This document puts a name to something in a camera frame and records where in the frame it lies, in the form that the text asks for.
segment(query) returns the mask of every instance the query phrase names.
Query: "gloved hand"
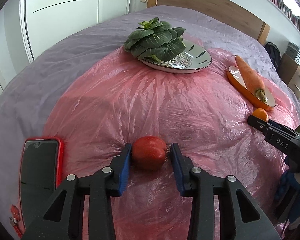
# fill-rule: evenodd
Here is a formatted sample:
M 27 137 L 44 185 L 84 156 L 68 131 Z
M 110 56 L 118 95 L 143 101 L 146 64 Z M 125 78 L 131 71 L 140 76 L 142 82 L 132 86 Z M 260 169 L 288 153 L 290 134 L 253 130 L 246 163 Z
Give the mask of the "gloved hand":
M 289 170 L 285 171 L 280 178 L 280 184 L 274 199 L 279 201 L 287 192 L 289 186 L 297 191 L 300 190 L 300 173 L 292 173 Z M 289 230 L 296 229 L 300 224 L 300 194 L 291 208 L 288 219 L 290 222 Z

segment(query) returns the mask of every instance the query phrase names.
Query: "metal screw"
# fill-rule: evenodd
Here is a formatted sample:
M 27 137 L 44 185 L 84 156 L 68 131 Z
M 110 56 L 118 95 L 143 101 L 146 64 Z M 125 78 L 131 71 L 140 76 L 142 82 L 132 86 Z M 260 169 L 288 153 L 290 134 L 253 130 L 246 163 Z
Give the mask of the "metal screw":
M 102 169 L 102 172 L 103 172 L 103 173 L 109 173 L 109 172 L 111 172 L 111 171 L 112 171 L 111 167 L 104 167 L 104 168 Z
M 69 181 L 73 181 L 74 179 L 75 179 L 75 175 L 74 174 L 69 174 L 67 176 L 67 180 L 69 180 Z
M 193 167 L 193 168 L 191 169 L 191 171 L 192 171 L 193 173 L 200 173 L 200 172 L 201 172 L 201 169 L 200 169 L 199 167 Z
M 230 182 L 235 182 L 237 179 L 235 178 L 235 176 L 230 175 L 230 176 L 228 176 L 228 180 Z

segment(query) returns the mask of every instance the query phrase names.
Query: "leafy green vegetable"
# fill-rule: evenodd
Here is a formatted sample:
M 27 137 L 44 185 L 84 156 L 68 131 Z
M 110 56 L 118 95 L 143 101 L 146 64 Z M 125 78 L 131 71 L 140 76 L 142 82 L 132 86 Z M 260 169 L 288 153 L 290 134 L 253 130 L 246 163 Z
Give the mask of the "leafy green vegetable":
M 184 28 L 172 28 L 168 22 L 159 22 L 158 17 L 138 24 L 141 25 L 137 27 L 140 30 L 131 33 L 123 45 L 125 51 L 134 57 L 169 61 L 186 49 L 181 38 Z

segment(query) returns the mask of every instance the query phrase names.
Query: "headboard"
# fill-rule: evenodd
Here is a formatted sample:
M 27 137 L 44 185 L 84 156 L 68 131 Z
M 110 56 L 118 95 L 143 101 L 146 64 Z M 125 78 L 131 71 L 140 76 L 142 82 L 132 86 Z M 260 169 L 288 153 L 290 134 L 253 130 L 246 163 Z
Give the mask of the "headboard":
M 265 44 L 270 26 L 257 16 L 229 0 L 148 0 L 147 8 L 171 5 L 202 12 Z

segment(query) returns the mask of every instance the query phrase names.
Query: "phone screen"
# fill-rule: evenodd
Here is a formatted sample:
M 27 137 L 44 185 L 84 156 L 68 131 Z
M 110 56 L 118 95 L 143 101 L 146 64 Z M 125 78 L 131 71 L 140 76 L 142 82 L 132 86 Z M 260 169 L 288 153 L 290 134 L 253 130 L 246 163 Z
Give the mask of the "phone screen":
M 59 142 L 54 139 L 26 141 L 20 173 L 20 202 L 27 228 L 56 188 Z

